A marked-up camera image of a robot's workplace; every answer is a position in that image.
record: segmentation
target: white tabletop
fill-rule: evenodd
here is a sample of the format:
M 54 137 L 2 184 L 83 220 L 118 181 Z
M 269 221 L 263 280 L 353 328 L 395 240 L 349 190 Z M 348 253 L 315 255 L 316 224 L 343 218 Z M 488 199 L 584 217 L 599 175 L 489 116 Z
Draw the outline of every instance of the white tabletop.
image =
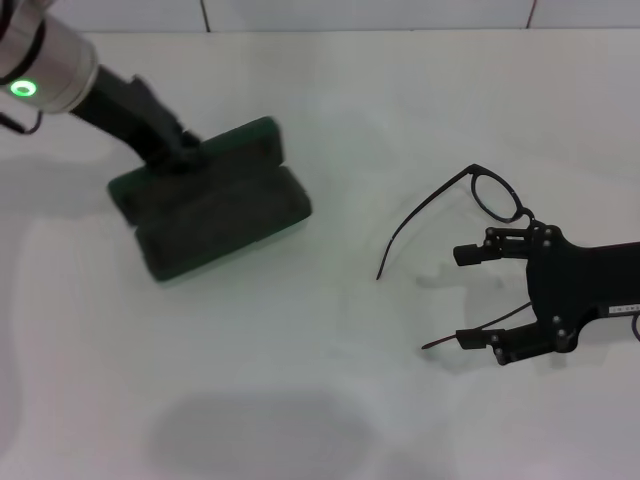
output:
M 628 318 L 505 368 L 420 354 L 528 298 L 522 261 L 455 266 L 495 225 L 468 180 L 374 276 L 471 163 L 575 243 L 640 240 L 640 31 L 92 38 L 204 136 L 276 117 L 315 212 L 161 286 L 105 193 L 127 147 L 63 116 L 2 133 L 0 478 L 637 477 Z

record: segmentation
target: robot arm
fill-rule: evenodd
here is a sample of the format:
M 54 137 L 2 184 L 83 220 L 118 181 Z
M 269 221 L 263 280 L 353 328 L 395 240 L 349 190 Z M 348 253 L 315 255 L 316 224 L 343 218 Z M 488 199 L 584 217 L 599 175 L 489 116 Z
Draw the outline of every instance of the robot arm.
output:
M 199 139 L 141 79 L 127 83 L 101 66 L 95 47 L 47 12 L 53 0 L 0 2 L 0 88 L 41 112 L 81 118 L 156 171 L 193 160 Z

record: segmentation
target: green led ring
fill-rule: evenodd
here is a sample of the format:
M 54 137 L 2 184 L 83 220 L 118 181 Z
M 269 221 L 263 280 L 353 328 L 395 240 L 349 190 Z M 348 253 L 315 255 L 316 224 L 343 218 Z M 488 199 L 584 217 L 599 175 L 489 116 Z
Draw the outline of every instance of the green led ring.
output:
M 29 80 L 17 80 L 9 89 L 17 97 L 32 97 L 38 91 L 36 84 Z

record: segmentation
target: white wall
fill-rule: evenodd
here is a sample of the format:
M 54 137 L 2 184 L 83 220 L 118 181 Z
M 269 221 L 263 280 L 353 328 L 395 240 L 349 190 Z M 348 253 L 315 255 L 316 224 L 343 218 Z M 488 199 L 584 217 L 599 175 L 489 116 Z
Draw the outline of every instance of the white wall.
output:
M 640 1 L 538 0 L 532 27 L 640 27 Z
M 213 31 L 523 28 L 534 0 L 202 0 Z M 58 0 L 85 31 L 204 32 L 201 0 Z M 538 0 L 533 28 L 640 27 L 640 0 Z
M 85 31 L 205 31 L 200 0 L 58 0 L 52 12 Z
M 214 31 L 522 28 L 532 0 L 205 0 Z

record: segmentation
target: metal cylinder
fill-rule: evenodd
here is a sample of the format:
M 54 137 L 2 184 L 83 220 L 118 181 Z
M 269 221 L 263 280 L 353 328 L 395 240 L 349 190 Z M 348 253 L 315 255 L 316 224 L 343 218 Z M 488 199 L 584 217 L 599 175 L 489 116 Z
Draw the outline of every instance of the metal cylinder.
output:
M 86 97 L 94 84 L 98 72 L 97 54 L 88 40 L 34 7 L 33 1 L 24 0 L 30 5 L 19 5 L 22 9 L 16 9 L 5 37 L 0 40 L 0 75 L 10 77 L 3 88 L 20 101 L 46 113 L 68 112 Z M 39 22 L 34 11 L 40 12 Z M 32 35 L 26 53 L 22 46 L 24 42 L 5 43 L 11 31 L 18 32 L 18 27 L 23 25 L 20 31 L 32 32 L 34 24 L 36 33 Z M 17 33 L 13 37 L 25 38 Z

